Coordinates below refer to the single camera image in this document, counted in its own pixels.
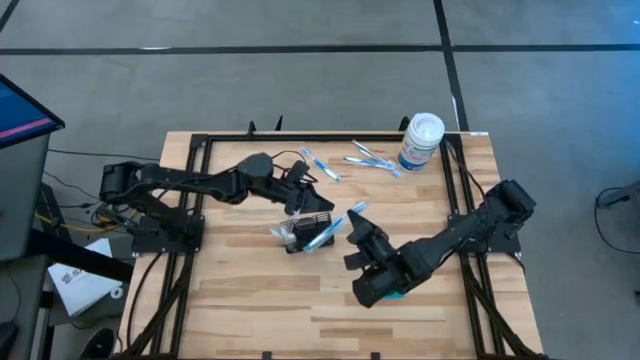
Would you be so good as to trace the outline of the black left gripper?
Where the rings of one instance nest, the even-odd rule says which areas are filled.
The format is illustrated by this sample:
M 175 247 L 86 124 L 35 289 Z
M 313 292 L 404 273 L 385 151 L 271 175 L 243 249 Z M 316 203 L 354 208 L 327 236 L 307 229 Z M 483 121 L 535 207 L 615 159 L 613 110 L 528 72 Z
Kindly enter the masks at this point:
M 334 203 L 319 195 L 313 185 L 302 181 L 309 166 L 296 161 L 289 172 L 275 178 L 271 184 L 272 201 L 284 205 L 284 213 L 307 214 L 334 209 Z

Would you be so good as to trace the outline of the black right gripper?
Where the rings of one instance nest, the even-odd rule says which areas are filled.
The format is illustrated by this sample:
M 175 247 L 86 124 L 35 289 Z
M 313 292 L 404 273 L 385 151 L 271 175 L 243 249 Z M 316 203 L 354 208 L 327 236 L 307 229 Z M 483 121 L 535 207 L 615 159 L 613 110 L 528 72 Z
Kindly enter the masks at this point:
M 376 224 L 364 221 L 354 210 L 348 210 L 347 215 L 352 227 L 347 240 L 357 251 L 345 255 L 344 264 L 347 270 L 362 270 L 362 274 L 352 281 L 352 290 L 360 305 L 371 308 L 396 289 L 393 260 L 397 250 Z

